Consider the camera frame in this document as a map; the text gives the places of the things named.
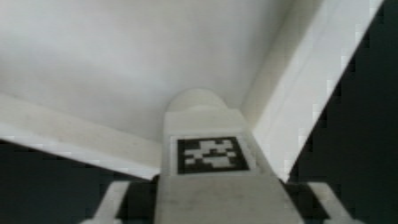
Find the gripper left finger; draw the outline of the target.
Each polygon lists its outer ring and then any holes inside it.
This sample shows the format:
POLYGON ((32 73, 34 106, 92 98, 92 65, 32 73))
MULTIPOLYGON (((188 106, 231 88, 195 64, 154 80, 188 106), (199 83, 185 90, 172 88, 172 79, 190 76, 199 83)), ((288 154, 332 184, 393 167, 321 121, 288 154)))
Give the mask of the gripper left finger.
POLYGON ((156 184, 114 181, 94 215, 78 224, 153 224, 156 184))

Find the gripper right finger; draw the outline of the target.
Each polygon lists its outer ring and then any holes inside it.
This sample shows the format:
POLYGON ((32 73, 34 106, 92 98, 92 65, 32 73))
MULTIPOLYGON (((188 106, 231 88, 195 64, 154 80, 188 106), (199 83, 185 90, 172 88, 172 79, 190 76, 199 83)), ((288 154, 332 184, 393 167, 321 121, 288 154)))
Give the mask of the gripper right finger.
POLYGON ((364 224, 352 217, 327 183, 288 182, 284 189, 304 219, 304 224, 364 224))

